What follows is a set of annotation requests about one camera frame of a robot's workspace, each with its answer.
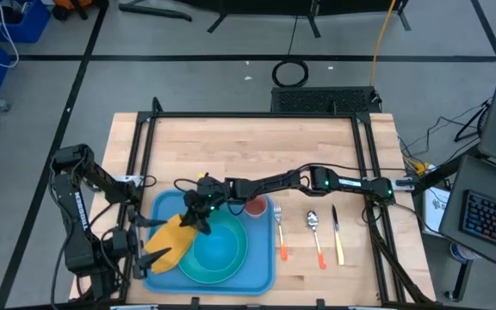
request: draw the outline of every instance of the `teal plate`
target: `teal plate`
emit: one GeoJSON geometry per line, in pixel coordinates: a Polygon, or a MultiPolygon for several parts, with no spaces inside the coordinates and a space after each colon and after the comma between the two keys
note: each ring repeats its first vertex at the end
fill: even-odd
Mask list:
{"type": "Polygon", "coordinates": [[[240,269],[248,252],[248,238],[240,220],[226,210],[212,212],[208,224],[212,233],[198,233],[179,268],[194,281],[213,284],[240,269]]]}

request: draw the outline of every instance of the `knife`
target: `knife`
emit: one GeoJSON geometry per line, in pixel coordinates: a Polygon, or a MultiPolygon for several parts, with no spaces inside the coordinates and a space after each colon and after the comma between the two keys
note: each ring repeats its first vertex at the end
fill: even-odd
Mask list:
{"type": "Polygon", "coordinates": [[[334,234],[336,235],[336,254],[338,255],[338,265],[344,265],[344,251],[342,251],[342,242],[340,241],[340,226],[338,225],[338,215],[336,207],[332,205],[332,217],[334,218],[334,234]]]}

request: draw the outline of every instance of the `fork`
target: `fork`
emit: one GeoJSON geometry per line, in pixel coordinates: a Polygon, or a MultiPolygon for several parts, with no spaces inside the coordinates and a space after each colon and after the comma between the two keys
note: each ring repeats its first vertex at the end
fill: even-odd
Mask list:
{"type": "Polygon", "coordinates": [[[284,244],[284,239],[282,238],[282,228],[281,228],[281,219],[282,219],[282,210],[281,204],[276,203],[273,207],[273,212],[275,214],[275,220],[279,225],[279,237],[281,239],[281,258],[283,261],[288,259],[288,253],[286,252],[286,245],[284,244]]]}

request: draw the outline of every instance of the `yellow cloth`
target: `yellow cloth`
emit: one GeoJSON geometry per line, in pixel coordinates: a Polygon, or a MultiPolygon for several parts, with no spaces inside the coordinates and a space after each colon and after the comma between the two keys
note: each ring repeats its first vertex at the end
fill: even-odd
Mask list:
{"type": "Polygon", "coordinates": [[[198,230],[192,226],[180,227],[181,217],[174,215],[168,220],[145,245],[145,250],[149,253],[170,247],[171,250],[165,253],[159,260],[152,264],[152,272],[155,274],[166,272],[179,264],[190,245],[196,238],[198,230]]]}

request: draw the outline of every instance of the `red cup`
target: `red cup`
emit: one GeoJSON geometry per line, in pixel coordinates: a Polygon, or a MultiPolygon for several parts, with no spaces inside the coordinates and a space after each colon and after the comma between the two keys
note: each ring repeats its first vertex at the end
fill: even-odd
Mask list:
{"type": "Polygon", "coordinates": [[[267,210],[267,199],[264,195],[259,195],[246,203],[245,212],[254,219],[262,216],[265,210],[267,210]]]}

